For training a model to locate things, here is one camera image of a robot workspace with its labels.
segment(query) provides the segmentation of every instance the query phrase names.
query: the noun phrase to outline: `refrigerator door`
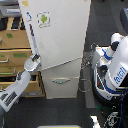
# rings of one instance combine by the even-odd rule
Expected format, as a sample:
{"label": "refrigerator door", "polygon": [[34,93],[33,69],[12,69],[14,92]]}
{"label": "refrigerator door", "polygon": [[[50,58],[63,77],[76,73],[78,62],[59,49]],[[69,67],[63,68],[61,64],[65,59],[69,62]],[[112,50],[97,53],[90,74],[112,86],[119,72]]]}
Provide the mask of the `refrigerator door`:
{"label": "refrigerator door", "polygon": [[83,55],[91,0],[27,0],[26,7],[23,2],[19,0],[21,13],[35,53],[29,27],[32,25],[41,70]]}

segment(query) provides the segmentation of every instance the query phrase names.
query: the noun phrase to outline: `refrigerator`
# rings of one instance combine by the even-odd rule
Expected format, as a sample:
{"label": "refrigerator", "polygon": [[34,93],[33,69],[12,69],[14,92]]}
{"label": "refrigerator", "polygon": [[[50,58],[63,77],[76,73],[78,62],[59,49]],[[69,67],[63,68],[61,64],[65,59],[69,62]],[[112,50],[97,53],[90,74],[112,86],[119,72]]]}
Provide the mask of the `refrigerator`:
{"label": "refrigerator", "polygon": [[77,97],[91,0],[18,0],[35,54],[41,56],[46,98]]}

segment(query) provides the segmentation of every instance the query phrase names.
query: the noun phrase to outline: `freezer drawer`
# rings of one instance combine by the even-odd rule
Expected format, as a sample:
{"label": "freezer drawer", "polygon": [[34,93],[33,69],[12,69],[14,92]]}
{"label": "freezer drawer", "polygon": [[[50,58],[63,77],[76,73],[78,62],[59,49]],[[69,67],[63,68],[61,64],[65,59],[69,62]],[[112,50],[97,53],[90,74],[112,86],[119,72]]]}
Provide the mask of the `freezer drawer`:
{"label": "freezer drawer", "polygon": [[46,98],[76,98],[78,82],[79,78],[44,79]]}

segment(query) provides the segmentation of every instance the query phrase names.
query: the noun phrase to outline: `sticker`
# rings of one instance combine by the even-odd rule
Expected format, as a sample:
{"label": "sticker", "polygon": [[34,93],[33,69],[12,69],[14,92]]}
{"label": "sticker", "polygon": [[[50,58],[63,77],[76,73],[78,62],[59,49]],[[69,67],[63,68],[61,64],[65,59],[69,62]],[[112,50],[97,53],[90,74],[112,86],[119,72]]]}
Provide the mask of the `sticker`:
{"label": "sticker", "polygon": [[5,57],[5,55],[0,55],[0,57]]}
{"label": "sticker", "polygon": [[14,58],[26,58],[27,54],[26,53],[13,53]]}
{"label": "sticker", "polygon": [[38,25],[40,28],[50,26],[49,12],[40,12],[37,14]]}
{"label": "sticker", "polygon": [[24,7],[27,7],[27,6],[28,6],[28,1],[27,1],[27,0],[22,1],[22,5],[23,5]]}
{"label": "sticker", "polygon": [[32,20],[32,16],[30,15],[30,13],[27,12],[26,15],[27,15],[27,16],[26,16],[26,21],[27,21],[27,22],[31,21],[31,20]]}
{"label": "sticker", "polygon": [[8,37],[8,38],[13,38],[13,36],[12,36],[11,33],[7,33],[7,37]]}

